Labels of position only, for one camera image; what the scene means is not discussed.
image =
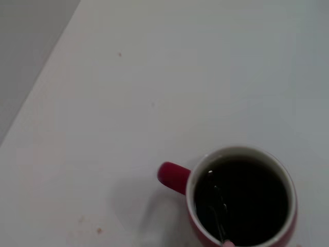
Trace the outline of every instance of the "mug handle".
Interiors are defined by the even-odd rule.
[[[158,170],[158,180],[168,188],[185,195],[191,171],[171,162],[164,162]]]

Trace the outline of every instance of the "white mug rim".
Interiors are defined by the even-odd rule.
[[[294,216],[295,216],[296,211],[297,211],[297,196],[296,196],[293,181],[292,181],[289,173],[287,172],[287,170],[282,165],[282,163],[280,161],[278,161],[273,155],[271,155],[267,151],[264,151],[264,150],[262,150],[258,147],[253,147],[253,146],[249,146],[249,145],[224,146],[222,148],[216,149],[215,151],[213,151],[209,154],[204,155],[204,157],[200,160],[200,162],[191,170],[191,174],[190,174],[190,176],[188,178],[188,181],[187,181],[186,200],[187,200],[187,208],[188,208],[189,214],[191,216],[191,219],[193,220],[193,222],[196,225],[196,227],[198,228],[198,230],[204,236],[206,236],[214,244],[217,244],[218,246],[222,246],[222,243],[218,239],[213,237],[202,226],[201,222],[199,221],[199,219],[196,215],[196,211],[194,210],[194,187],[195,187],[195,184],[196,184],[197,180],[199,179],[199,177],[201,175],[201,174],[199,174],[197,177],[195,177],[195,173],[200,168],[202,170],[204,170],[209,164],[211,164],[211,160],[209,160],[209,157],[211,157],[212,155],[216,155],[217,153],[219,153],[223,150],[229,150],[229,149],[245,149],[245,150],[249,150],[249,151],[259,152],[262,155],[264,155],[265,157],[271,159],[271,161],[273,163],[275,163],[275,165],[284,174],[284,178],[286,179],[286,183],[288,184],[288,188],[290,189],[290,196],[289,196],[290,207],[288,209],[287,219],[286,219],[285,223],[283,224],[283,226],[281,227],[281,229],[279,230],[279,232],[277,234],[275,234],[272,238],[268,239],[264,243],[250,246],[250,247],[269,247],[269,246],[275,244],[276,242],[278,242],[287,233],[287,231],[289,230],[291,224],[293,223]]]

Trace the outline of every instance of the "black coffee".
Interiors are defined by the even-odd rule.
[[[280,179],[260,162],[232,157],[214,162],[195,190],[195,208],[204,228],[238,246],[263,243],[283,226],[288,198]]]

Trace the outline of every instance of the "white table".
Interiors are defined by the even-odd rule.
[[[83,0],[0,148],[2,246],[200,247],[157,168],[240,143],[296,184],[290,246],[327,246],[328,12]]]

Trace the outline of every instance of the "mug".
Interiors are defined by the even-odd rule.
[[[159,181],[167,187],[186,196],[187,210],[192,228],[201,243],[206,247],[222,246],[222,243],[213,237],[200,223],[194,207],[194,192],[196,184],[209,166],[223,157],[247,156],[257,159],[262,165],[267,166],[282,181],[288,197],[288,213],[285,223],[279,232],[266,242],[251,247],[284,247],[289,242],[297,220],[297,196],[293,181],[283,165],[268,152],[247,146],[231,146],[219,149],[205,157],[193,170],[186,169],[176,164],[165,162],[158,171]]]

